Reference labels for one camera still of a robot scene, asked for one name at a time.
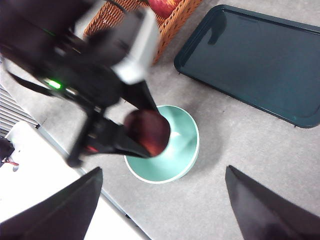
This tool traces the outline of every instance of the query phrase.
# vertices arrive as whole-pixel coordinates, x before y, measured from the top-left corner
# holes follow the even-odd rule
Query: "black strap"
[[[35,91],[37,93],[40,93],[40,94],[43,94],[43,95],[46,95],[46,96],[53,96],[53,94],[51,93],[50,89],[48,88],[45,88],[43,86],[40,86],[38,84],[35,84],[33,82],[30,82],[30,81],[27,81],[27,80],[24,80],[22,79],[21,77],[17,76],[17,75],[14,75],[12,72],[10,72],[7,68],[7,65],[5,63],[5,60],[2,61],[3,63],[3,66],[4,66],[4,69],[5,71],[18,83],[20,84],[21,86],[27,88],[27,89],[30,89],[32,91]]]

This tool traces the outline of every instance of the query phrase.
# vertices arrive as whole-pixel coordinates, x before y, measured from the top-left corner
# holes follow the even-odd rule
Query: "green led light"
[[[53,81],[53,80],[48,80],[46,81],[47,84],[49,84],[51,87],[55,88],[55,89],[60,89],[61,88],[61,84]]]

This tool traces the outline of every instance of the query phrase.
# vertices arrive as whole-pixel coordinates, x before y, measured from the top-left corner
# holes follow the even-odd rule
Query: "black cable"
[[[108,1],[109,3],[115,5],[115,6],[116,6],[118,9],[120,9],[124,14],[127,13],[127,10],[126,10],[123,6],[121,6],[119,3],[117,3],[116,1],[114,1],[114,0],[105,0],[105,1]]]

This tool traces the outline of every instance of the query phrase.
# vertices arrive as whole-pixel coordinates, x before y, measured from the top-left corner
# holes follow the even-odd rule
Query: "bowl rim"
[[[145,183],[148,183],[148,184],[165,184],[165,183],[169,183],[169,182],[172,182],[174,180],[177,180],[179,178],[181,178],[182,176],[184,176],[187,172],[189,172],[189,170],[193,167],[193,165],[195,164],[197,158],[198,158],[198,153],[199,153],[199,148],[200,148],[200,136],[199,136],[199,130],[198,130],[198,126],[197,126],[197,123],[196,121],[194,120],[194,118],[186,111],[184,110],[183,108],[181,107],[178,107],[178,106],[174,106],[174,105],[159,105],[159,106],[156,106],[157,108],[161,108],[161,107],[172,107],[172,108],[177,108],[179,110],[182,110],[183,112],[185,112],[189,117],[190,119],[192,120],[192,123],[194,125],[194,128],[195,128],[195,132],[196,132],[196,146],[195,146],[195,151],[194,151],[194,154],[191,158],[191,160],[189,161],[188,165],[181,171],[179,172],[177,175],[169,178],[169,179],[166,179],[166,180],[161,180],[161,181],[151,181],[151,180],[148,180],[148,179],[145,179],[141,176],[139,176],[130,166],[130,164],[128,163],[128,159],[127,159],[127,156],[124,155],[124,160],[125,160],[125,164],[127,165],[128,169],[130,170],[130,172],[138,179],[140,179],[141,181],[145,182]]]

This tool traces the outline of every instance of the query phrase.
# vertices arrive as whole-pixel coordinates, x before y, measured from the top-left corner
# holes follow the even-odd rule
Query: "vent grille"
[[[19,121],[37,125],[37,122],[26,114],[0,85],[0,136],[4,137]]]

